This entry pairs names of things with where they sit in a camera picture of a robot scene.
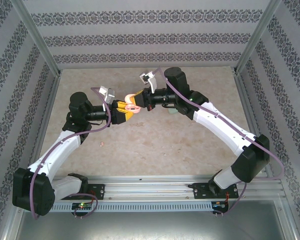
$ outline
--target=purple cable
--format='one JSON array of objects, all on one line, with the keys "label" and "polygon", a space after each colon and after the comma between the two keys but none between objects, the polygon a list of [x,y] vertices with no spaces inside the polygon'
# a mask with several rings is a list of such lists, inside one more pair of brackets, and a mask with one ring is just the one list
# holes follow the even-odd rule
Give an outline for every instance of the purple cable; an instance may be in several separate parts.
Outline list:
[{"label": "purple cable", "polygon": [[31,209],[31,214],[32,214],[32,217],[37,220],[38,219],[38,216],[36,215],[36,212],[35,212],[35,205],[34,205],[34,185],[35,185],[35,179],[38,175],[38,172],[40,171],[40,168],[42,168],[43,164],[45,163],[45,161],[47,160],[47,158],[49,157],[49,155],[61,144],[63,143],[64,141],[74,137],[74,136],[78,136],[78,135],[82,135],[82,134],[90,134],[90,133],[96,133],[96,132],[100,132],[101,130],[103,129],[106,129],[110,123],[111,123],[111,112],[110,112],[110,109],[109,109],[109,106],[108,104],[106,103],[106,101],[104,100],[103,96],[98,92],[98,90],[100,89],[100,87],[91,87],[91,90],[94,91],[94,93],[102,100],[102,102],[104,103],[105,105],[105,108],[106,108],[106,112],[108,114],[108,121],[106,122],[106,125],[104,125],[103,127],[101,128],[98,128],[98,129],[95,129],[95,130],[90,130],[90,131],[82,131],[82,132],[77,132],[77,133],[74,133],[72,135],[69,135],[67,137],[65,137],[64,139],[58,141],[47,153],[46,155],[44,156],[44,158],[41,160],[40,164],[38,165],[38,167],[36,168],[33,176],[32,176],[32,179],[31,179],[31,184],[30,184],[30,193],[29,193],[29,198],[30,198],[30,209]]},{"label": "purple cable", "polygon": [[165,80],[166,84],[180,97],[182,98],[184,101],[186,101],[188,104],[191,104],[192,106],[195,106],[201,110],[204,110],[210,114],[212,114],[213,116],[221,119],[225,124],[227,124],[232,130],[234,130],[237,134],[239,134],[241,137],[247,139],[251,144],[255,145],[256,147],[258,147],[259,149],[261,149],[262,151],[266,152],[267,154],[269,154],[271,157],[273,157],[276,162],[280,165],[281,167],[281,172],[278,176],[273,176],[273,177],[255,177],[255,179],[259,179],[259,180],[278,180],[281,179],[282,176],[284,175],[285,172],[285,166],[283,165],[283,163],[280,161],[280,159],[273,154],[272,152],[270,152],[268,149],[264,148],[263,146],[261,146],[260,144],[258,144],[257,142],[255,142],[254,140],[248,138],[245,134],[243,134],[241,131],[239,131],[238,129],[236,129],[234,126],[232,126],[232,124],[230,122],[228,122],[225,118],[223,118],[222,116],[218,115],[216,112],[211,111],[203,106],[200,106],[190,100],[188,100],[186,97],[184,97],[166,78],[166,76],[164,75],[164,73],[162,72],[162,69],[159,67],[157,68],[153,74],[155,74],[156,72],[160,72],[161,76],[163,77],[163,79]]},{"label": "purple cable", "polygon": [[77,215],[76,215],[76,212],[77,212],[77,210],[78,210],[79,208],[76,208],[76,209],[74,210],[74,212],[73,212],[73,215],[74,215],[75,218],[78,217],[78,218],[80,218],[80,219],[84,219],[84,218],[90,216],[94,211],[96,211],[96,209],[97,209],[97,207],[98,207],[98,198],[97,198],[95,195],[88,194],[88,193],[74,193],[74,194],[69,195],[69,197],[72,197],[72,196],[87,196],[87,197],[91,197],[91,198],[94,198],[94,199],[95,199],[95,206],[94,206],[94,208],[93,208],[90,212],[88,212],[86,215],[84,215],[84,216],[77,216]]}]

